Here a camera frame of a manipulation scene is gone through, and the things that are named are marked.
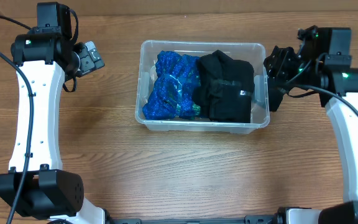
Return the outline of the black garment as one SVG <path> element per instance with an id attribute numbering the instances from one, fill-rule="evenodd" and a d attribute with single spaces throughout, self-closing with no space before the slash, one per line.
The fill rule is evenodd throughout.
<path id="1" fill-rule="evenodd" d="M 248 61 L 230 58 L 224 52 L 197 61 L 201 85 L 192 94 L 200 116 L 211 121 L 250 123 L 254 94 L 254 68 Z"/>
<path id="2" fill-rule="evenodd" d="M 276 112 L 280 106 L 284 94 L 287 91 L 280 86 L 277 86 L 273 78 L 268 78 L 268 103 L 270 112 Z"/>

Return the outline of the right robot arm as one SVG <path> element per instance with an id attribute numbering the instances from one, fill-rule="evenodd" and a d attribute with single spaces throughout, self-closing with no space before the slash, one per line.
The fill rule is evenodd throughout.
<path id="1" fill-rule="evenodd" d="M 281 207 L 272 223 L 358 223 L 358 68 L 351 65 L 351 30 L 345 27 L 299 29 L 299 50 L 275 47 L 264 60 L 268 102 L 276 111 L 294 88 L 317 94 L 329 117 L 343 173 L 343 201 L 316 210 Z"/>

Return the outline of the sparkly blue knit garment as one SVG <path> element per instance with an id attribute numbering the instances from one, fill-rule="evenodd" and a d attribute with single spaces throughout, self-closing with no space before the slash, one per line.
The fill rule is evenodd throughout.
<path id="1" fill-rule="evenodd" d="M 194 90 L 201 85 L 197 67 L 199 59 L 174 51 L 161 51 L 157 55 L 157 79 L 142 108 L 146 119 L 193 120 L 200 116 L 201 107 L 192 100 Z"/>

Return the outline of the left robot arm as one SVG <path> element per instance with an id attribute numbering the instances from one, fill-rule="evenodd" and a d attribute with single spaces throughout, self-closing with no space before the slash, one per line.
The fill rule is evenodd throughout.
<path id="1" fill-rule="evenodd" d="M 65 82 L 104 66 L 93 42 L 78 38 L 74 10 L 57 2 L 37 5 L 37 25 L 18 35 L 8 63 L 16 70 L 19 109 L 16 143 L 0 197 L 11 214 L 50 223 L 110 223 L 105 209 L 85 198 L 78 174 L 63 170 L 58 145 Z"/>

